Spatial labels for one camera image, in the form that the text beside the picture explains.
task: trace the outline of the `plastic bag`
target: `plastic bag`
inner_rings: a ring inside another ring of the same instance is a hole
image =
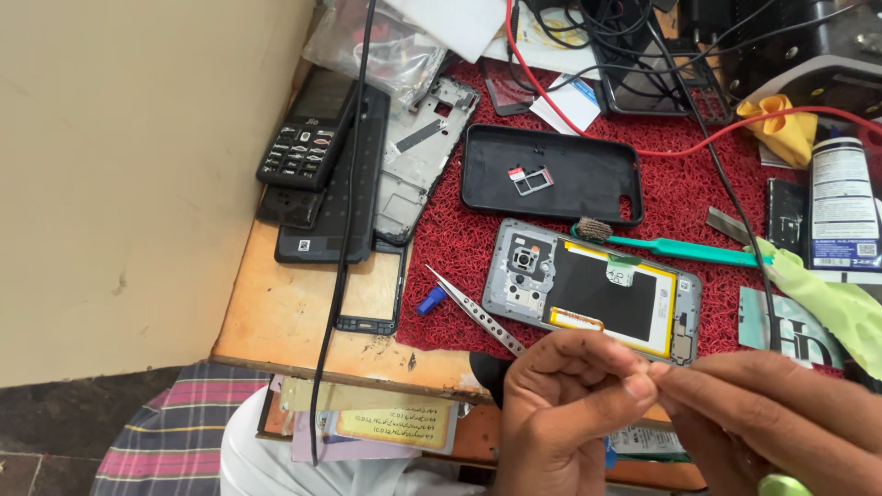
[[[366,0],[329,2],[303,58],[357,79],[367,16]],[[446,52],[438,40],[404,22],[392,7],[377,0],[370,31],[369,85],[409,106],[429,91]]]

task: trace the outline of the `hand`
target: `hand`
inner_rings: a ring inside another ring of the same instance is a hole
[[[882,494],[882,397],[771,351],[652,364],[680,442],[714,496],[756,494],[771,471],[814,496]]]
[[[505,375],[494,490],[505,496],[604,493],[603,437],[655,403],[649,363],[607,335],[546,335]]]

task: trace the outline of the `mobile phone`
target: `mobile phone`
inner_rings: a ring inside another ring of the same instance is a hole
[[[313,65],[258,166],[258,181],[319,191],[352,124],[357,84]]]
[[[686,365],[698,357],[700,294],[695,274],[505,219],[482,307],[548,330],[596,332],[599,320],[649,359]]]
[[[512,79],[512,71],[521,81],[527,81],[527,76],[519,65],[509,68],[507,62],[494,58],[482,57],[478,60],[487,91],[490,92],[490,100],[493,101],[493,109],[500,116],[513,116],[523,114],[530,110],[530,105],[536,99],[536,94],[518,86]]]

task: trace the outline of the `wooden table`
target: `wooden table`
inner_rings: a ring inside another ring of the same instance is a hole
[[[665,31],[675,20],[664,20]],[[273,259],[278,228],[255,221],[236,277],[227,315],[210,361],[312,379],[328,321],[335,265],[286,265]],[[349,268],[342,313],[390,318],[399,256],[375,253]],[[335,331],[323,380],[492,405],[463,351],[420,351],[391,336]],[[488,464],[498,439],[496,407],[477,410],[457,428],[452,458]],[[655,407],[638,425],[669,429]],[[608,480],[666,489],[698,489],[704,481],[688,463],[620,462]]]

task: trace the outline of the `wall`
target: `wall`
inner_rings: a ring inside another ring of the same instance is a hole
[[[207,357],[314,5],[0,4],[0,387]]]

